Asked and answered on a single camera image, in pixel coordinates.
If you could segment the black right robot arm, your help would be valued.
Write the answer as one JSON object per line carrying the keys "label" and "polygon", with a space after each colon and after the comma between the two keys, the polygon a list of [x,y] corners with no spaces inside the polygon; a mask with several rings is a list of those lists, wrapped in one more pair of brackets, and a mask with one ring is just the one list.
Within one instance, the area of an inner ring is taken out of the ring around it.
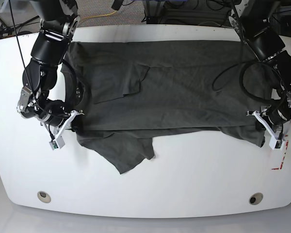
{"label": "black right robot arm", "polygon": [[[71,111],[84,100],[85,84],[64,56],[80,21],[74,0],[32,0],[40,16],[40,31],[31,51],[31,60],[22,75],[23,88],[17,110],[24,118],[37,118],[48,127],[61,127]],[[65,100],[50,100],[57,82],[58,66],[68,70]]]}

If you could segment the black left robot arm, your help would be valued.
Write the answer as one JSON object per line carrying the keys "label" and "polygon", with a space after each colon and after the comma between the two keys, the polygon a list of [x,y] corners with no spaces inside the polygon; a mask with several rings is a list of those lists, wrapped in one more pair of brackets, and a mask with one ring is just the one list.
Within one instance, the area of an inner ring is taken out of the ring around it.
{"label": "black left robot arm", "polygon": [[[280,126],[291,120],[291,56],[285,44],[272,29],[270,17],[280,5],[279,0],[241,0],[231,1],[230,24],[256,56],[256,60],[246,62],[241,69],[239,84],[242,92],[249,98],[262,103],[266,109],[259,113],[265,127]],[[268,80],[277,91],[279,100],[264,99],[250,93],[243,80],[247,69],[260,65],[271,71]]]}

